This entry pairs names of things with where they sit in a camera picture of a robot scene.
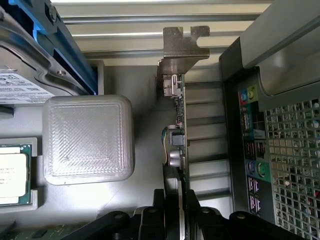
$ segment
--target perforated metal grille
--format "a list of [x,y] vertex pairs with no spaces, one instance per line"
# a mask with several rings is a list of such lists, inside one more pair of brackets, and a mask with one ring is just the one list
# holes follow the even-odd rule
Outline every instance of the perforated metal grille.
[[265,112],[276,223],[320,239],[319,99]]

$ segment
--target translucent plastic cover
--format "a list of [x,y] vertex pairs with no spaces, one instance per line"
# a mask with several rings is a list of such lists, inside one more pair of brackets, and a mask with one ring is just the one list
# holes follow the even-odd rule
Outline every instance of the translucent plastic cover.
[[43,109],[44,176],[54,185],[121,181],[134,171],[132,107],[122,96],[67,96]]

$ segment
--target hard drive label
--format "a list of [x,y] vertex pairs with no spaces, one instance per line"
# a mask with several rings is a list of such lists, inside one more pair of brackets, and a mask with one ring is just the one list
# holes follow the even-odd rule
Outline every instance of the hard drive label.
[[54,95],[15,73],[0,73],[0,105],[41,104]]

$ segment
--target blue drive bracket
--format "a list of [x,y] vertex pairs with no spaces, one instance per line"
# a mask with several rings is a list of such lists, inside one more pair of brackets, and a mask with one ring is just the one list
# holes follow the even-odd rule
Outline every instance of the blue drive bracket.
[[11,6],[18,6],[33,21],[34,40],[67,71],[73,71],[77,75],[77,81],[90,94],[98,94],[97,75],[50,0],[7,1]]

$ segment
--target rear i/o panel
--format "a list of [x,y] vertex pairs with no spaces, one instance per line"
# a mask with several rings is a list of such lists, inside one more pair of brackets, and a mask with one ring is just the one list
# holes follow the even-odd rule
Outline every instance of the rear i/o panel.
[[259,110],[257,86],[238,92],[243,156],[247,181],[248,211],[274,222],[270,161],[264,113]]

